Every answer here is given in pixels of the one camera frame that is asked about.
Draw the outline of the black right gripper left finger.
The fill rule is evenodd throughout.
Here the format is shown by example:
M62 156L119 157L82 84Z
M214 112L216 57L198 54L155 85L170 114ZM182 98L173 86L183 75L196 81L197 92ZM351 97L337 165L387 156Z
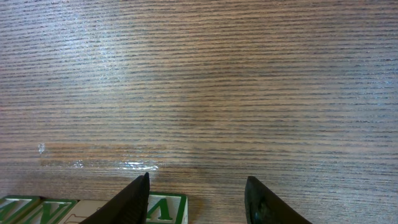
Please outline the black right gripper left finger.
M146 172L80 224L146 224L149 192Z

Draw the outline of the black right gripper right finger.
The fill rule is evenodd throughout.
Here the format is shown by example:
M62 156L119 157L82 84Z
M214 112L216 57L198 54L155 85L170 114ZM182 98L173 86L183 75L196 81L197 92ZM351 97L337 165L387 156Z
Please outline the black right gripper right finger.
M311 224L254 176L247 178L244 204L248 224Z

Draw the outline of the small white red-drawing block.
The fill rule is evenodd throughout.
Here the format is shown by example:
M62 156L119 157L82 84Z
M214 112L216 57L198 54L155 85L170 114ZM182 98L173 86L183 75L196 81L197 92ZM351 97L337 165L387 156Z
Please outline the small white red-drawing block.
M147 224L188 224L188 197L185 194L150 192Z

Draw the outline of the lone yellow wooden block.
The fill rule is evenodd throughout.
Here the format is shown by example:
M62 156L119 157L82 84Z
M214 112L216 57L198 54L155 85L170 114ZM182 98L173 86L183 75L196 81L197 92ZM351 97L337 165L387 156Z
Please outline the lone yellow wooden block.
M80 200L58 224L79 224L106 203L104 200Z

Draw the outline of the white red-check wooden block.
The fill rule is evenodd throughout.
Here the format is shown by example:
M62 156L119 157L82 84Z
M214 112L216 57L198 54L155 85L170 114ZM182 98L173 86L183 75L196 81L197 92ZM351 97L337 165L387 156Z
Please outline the white red-check wooden block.
M73 199L45 199L17 224L58 224L77 203Z

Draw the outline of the white red-striped wooden block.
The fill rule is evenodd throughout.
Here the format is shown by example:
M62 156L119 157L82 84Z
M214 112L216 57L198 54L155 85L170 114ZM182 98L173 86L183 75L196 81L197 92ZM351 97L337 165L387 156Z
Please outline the white red-striped wooden block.
M40 203L39 196L8 195L1 199L1 224L16 223Z

